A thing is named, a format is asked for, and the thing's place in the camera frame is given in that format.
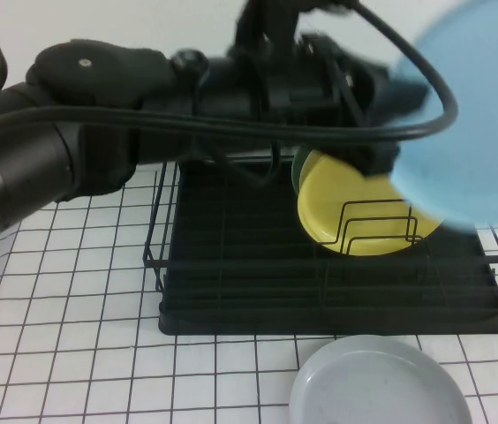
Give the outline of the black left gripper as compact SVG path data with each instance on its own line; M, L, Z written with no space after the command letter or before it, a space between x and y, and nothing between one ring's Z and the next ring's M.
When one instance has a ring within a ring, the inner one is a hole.
M268 120L288 125L362 128L374 124L374 108L389 92L394 113L423 105L429 87L411 79L390 82L387 67L340 48L326 35L268 44ZM388 175L397 142L351 149L350 163L365 177Z

